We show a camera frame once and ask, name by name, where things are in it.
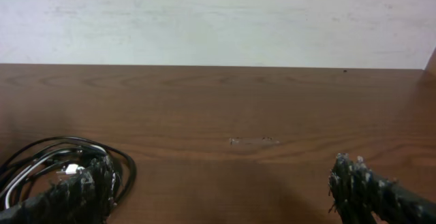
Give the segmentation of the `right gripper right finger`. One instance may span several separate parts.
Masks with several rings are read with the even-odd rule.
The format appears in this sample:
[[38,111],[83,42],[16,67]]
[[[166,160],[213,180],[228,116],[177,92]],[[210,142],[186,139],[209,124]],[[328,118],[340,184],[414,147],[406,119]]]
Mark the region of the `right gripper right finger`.
[[354,162],[339,153],[328,178],[333,205],[344,224],[435,224],[435,203],[388,180],[367,167],[362,157]]

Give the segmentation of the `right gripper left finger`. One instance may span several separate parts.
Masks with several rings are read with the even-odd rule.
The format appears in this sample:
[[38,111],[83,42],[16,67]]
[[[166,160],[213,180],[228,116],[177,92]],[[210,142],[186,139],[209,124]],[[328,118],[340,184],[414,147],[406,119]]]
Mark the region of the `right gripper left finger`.
[[116,180],[111,160],[94,158],[81,173],[1,211],[1,224],[105,223]]

